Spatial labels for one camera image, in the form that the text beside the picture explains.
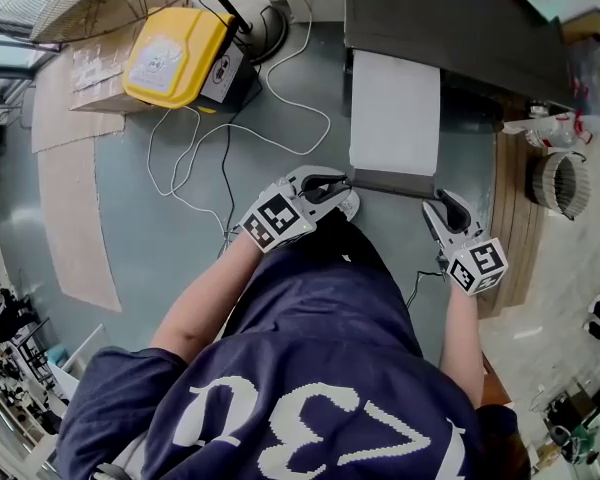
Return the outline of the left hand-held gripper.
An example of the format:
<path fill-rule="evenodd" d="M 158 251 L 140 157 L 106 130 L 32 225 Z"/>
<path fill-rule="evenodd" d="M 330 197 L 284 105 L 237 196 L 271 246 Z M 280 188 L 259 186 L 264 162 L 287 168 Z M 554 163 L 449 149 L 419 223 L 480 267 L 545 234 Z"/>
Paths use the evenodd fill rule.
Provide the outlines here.
<path fill-rule="evenodd" d="M 267 253 L 314 232 L 316 224 L 307 216 L 324 216 L 334 209 L 349 195 L 348 183 L 348 176 L 337 169 L 300 166 L 269 185 L 242 217 L 239 226 Z M 296 191 L 304 191 L 304 211 Z"/>

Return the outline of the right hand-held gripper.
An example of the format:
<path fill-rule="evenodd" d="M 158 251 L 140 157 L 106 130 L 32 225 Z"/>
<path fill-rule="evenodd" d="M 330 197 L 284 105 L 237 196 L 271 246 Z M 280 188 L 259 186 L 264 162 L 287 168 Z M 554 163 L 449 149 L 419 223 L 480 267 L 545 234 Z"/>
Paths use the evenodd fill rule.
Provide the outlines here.
<path fill-rule="evenodd" d="M 439 245 L 443 272 L 469 296 L 497 286 L 508 269 L 500 241 L 481 227 L 475 208 L 459 194 L 437 189 L 436 195 L 438 203 L 422 202 L 422 214 Z"/>

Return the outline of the person's left forearm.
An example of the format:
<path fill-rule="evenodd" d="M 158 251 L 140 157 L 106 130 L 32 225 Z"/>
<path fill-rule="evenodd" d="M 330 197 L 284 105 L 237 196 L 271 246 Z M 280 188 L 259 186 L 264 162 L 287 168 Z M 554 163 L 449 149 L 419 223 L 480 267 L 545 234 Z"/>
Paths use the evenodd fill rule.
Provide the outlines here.
<path fill-rule="evenodd" d="M 248 233 L 241 232 L 173 303 L 150 346 L 193 361 L 214 342 L 262 258 Z"/>

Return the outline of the person's right forearm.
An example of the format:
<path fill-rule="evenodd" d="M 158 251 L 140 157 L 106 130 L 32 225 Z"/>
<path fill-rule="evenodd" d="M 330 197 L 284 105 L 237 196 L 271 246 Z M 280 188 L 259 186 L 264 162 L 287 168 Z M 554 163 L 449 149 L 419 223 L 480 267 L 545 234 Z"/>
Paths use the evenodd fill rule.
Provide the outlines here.
<path fill-rule="evenodd" d="M 440 369 L 481 405 L 484 393 L 484 361 L 479 335 L 477 300 L 457 284 L 451 284 Z"/>

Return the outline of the person's right white shoe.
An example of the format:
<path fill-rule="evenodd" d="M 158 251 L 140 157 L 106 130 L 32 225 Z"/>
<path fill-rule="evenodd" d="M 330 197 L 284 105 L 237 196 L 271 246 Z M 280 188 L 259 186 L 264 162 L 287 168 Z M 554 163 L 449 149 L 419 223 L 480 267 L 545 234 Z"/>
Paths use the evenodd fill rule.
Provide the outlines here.
<path fill-rule="evenodd" d="M 337 208 L 343 213 L 346 220 L 351 222 L 358 213 L 360 206 L 360 196 L 355 190 L 351 190 L 346 198 L 337 205 Z"/>

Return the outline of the person's black trousers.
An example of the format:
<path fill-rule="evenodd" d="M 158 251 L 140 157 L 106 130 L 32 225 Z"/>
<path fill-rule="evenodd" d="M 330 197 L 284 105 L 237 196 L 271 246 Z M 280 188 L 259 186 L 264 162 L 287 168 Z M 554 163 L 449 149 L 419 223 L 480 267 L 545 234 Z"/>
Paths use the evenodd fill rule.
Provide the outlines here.
<path fill-rule="evenodd" d="M 397 288 L 375 246 L 339 208 L 320 219 L 316 230 L 294 242 L 292 248 L 322 263 L 348 262 L 357 269 L 373 271 L 385 284 Z"/>

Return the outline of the ribbed grey round basket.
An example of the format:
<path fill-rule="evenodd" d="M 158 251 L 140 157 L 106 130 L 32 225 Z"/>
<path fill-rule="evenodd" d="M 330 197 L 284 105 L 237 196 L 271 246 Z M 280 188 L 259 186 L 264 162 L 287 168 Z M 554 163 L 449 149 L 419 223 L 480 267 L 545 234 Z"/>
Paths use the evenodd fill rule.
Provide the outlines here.
<path fill-rule="evenodd" d="M 532 176 L 533 197 L 539 205 L 574 221 L 586 209 L 591 185 L 587 158 L 575 151 L 543 157 Z"/>

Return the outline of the clear plastic bottle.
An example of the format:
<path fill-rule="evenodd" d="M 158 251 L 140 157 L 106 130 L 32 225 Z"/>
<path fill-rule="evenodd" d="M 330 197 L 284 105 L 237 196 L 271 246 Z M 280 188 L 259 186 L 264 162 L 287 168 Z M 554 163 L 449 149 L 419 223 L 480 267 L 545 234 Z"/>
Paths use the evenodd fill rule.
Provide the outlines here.
<path fill-rule="evenodd" d="M 525 136 L 534 147 L 571 149 L 579 140 L 575 115 L 563 113 L 530 120 Z"/>

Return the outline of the brown and white cabinet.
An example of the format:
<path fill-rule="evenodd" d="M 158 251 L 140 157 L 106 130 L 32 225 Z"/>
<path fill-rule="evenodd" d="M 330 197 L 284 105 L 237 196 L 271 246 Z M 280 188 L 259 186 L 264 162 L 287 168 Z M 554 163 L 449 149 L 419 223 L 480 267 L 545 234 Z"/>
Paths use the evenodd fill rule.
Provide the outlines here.
<path fill-rule="evenodd" d="M 486 355 L 483 355 L 484 390 L 478 416 L 487 422 L 516 423 L 511 399 Z"/>

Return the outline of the person's navy printed shirt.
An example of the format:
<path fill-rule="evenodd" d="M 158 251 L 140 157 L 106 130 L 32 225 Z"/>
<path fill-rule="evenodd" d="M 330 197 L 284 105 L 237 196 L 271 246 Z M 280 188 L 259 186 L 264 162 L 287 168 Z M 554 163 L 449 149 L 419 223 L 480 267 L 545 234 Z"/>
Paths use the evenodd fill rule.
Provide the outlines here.
<path fill-rule="evenodd" d="M 505 480 L 516 429 L 423 358 L 389 275 L 279 250 L 193 361 L 96 353 L 58 469 L 90 480 L 142 438 L 142 480 Z"/>

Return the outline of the clear plastic bag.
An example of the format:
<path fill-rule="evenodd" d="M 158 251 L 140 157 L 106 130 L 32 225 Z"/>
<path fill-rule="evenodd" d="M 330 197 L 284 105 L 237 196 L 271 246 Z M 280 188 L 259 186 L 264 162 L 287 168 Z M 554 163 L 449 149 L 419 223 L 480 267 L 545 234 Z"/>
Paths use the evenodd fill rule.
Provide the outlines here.
<path fill-rule="evenodd" d="M 578 134 L 590 143 L 600 134 L 600 36 L 577 41 L 568 48 L 573 110 Z"/>

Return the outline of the black cabinet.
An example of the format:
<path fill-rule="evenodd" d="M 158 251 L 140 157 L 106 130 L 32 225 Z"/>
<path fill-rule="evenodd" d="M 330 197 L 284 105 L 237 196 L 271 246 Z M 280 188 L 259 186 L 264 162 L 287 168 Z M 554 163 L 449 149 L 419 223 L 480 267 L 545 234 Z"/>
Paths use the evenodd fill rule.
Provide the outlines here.
<path fill-rule="evenodd" d="M 574 107 L 562 28 L 526 0 L 345 0 L 353 50 L 441 71 L 445 132 L 498 132 L 533 103 Z"/>

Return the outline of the black bin with yellow lid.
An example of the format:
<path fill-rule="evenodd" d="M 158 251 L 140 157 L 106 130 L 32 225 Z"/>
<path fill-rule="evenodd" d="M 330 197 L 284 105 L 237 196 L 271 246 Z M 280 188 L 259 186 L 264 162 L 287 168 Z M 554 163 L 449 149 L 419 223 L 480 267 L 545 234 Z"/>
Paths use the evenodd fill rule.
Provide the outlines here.
<path fill-rule="evenodd" d="M 236 18 L 227 13 L 169 7 L 151 14 L 125 65 L 125 93 L 166 109 L 238 112 L 257 71 L 236 30 Z"/>

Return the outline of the black standing fan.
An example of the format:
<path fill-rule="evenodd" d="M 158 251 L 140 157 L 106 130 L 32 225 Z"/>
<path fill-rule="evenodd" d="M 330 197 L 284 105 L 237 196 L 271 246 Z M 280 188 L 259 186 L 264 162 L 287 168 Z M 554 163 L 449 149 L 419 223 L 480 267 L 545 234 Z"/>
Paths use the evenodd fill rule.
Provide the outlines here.
<path fill-rule="evenodd" d="M 236 18 L 236 39 L 252 63 L 270 58 L 283 44 L 288 21 L 277 5 L 241 8 L 231 0 L 182 0 L 178 4 L 151 10 L 139 20 L 105 30 L 95 25 L 102 0 L 0 0 L 0 36 L 12 42 L 58 51 L 72 43 L 97 38 L 147 20 L 169 7 L 194 6 L 217 15 Z"/>

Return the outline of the flat brown cardboard sheet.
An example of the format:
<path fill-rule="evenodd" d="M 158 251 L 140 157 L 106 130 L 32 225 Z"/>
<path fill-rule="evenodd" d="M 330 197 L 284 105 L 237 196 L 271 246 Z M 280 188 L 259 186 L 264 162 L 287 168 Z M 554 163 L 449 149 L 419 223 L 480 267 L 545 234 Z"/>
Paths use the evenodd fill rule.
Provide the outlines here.
<path fill-rule="evenodd" d="M 564 40 L 567 44 L 590 37 L 600 39 L 600 9 L 593 9 L 562 24 Z"/>

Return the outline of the black green floor equipment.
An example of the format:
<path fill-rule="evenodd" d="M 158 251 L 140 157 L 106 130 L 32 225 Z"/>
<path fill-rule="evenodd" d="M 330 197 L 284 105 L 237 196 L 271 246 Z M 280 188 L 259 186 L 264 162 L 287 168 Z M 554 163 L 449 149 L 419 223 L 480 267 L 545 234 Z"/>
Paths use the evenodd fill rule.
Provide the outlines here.
<path fill-rule="evenodd" d="M 589 471 L 600 479 L 600 388 L 590 394 L 573 381 L 550 396 L 539 387 L 530 410 L 540 415 L 547 430 L 544 442 L 534 449 L 534 474 L 564 463 L 578 478 Z"/>

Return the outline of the large labelled cardboard box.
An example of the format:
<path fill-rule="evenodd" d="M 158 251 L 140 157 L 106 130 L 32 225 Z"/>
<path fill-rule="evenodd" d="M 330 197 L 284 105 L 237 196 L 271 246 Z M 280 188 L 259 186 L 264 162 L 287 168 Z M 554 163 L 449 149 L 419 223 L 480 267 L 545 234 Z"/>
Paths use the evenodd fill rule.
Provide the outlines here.
<path fill-rule="evenodd" d="M 123 88 L 124 70 L 136 35 L 136 27 L 132 26 L 73 44 L 70 110 L 131 114 L 151 108 Z"/>

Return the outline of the long beige floor mat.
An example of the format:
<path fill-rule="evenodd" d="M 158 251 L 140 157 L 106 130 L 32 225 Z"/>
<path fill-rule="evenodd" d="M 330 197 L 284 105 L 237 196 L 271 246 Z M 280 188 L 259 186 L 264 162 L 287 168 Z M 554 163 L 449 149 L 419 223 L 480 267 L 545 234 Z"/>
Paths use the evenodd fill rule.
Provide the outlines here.
<path fill-rule="evenodd" d="M 41 210 L 60 290 L 121 312 L 99 213 L 95 140 L 43 150 L 37 160 Z"/>

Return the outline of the wide beige floor mat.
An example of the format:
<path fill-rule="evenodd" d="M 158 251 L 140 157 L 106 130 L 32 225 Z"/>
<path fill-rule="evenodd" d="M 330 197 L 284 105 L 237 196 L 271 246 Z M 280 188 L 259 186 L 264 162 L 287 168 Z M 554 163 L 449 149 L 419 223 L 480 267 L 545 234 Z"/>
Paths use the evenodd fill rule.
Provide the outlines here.
<path fill-rule="evenodd" d="M 77 140 L 122 132 L 120 114 L 72 111 L 73 56 L 65 49 L 41 68 L 35 77 L 31 130 L 32 152 L 38 153 Z"/>

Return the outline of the white open-top furniture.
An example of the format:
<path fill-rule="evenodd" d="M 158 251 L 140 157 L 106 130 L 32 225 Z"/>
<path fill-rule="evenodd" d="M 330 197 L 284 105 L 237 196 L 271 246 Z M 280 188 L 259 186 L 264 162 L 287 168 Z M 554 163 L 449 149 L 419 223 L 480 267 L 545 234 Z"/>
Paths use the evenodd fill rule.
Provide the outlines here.
<path fill-rule="evenodd" d="M 107 331 L 104 325 L 100 324 L 61 366 L 47 362 L 63 399 L 72 399 L 93 356 L 109 345 Z"/>

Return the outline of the black metal rack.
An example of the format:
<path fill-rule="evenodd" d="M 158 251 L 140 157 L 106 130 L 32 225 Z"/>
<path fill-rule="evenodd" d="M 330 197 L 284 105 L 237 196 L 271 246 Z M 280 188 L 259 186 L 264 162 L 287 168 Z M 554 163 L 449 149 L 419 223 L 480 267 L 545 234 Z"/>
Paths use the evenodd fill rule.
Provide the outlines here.
<path fill-rule="evenodd" d="M 34 439 L 57 434 L 61 423 L 52 408 L 55 383 L 47 354 L 37 337 L 44 324 L 27 298 L 0 287 L 0 404 Z"/>

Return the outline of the black window frame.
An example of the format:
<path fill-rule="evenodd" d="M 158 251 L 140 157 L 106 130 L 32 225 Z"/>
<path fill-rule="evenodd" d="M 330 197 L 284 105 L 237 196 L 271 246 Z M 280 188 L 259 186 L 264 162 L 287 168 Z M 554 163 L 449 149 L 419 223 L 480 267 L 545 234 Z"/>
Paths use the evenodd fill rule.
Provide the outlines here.
<path fill-rule="evenodd" d="M 57 49 L 0 41 L 0 109 L 33 85 L 37 73 L 58 54 Z"/>

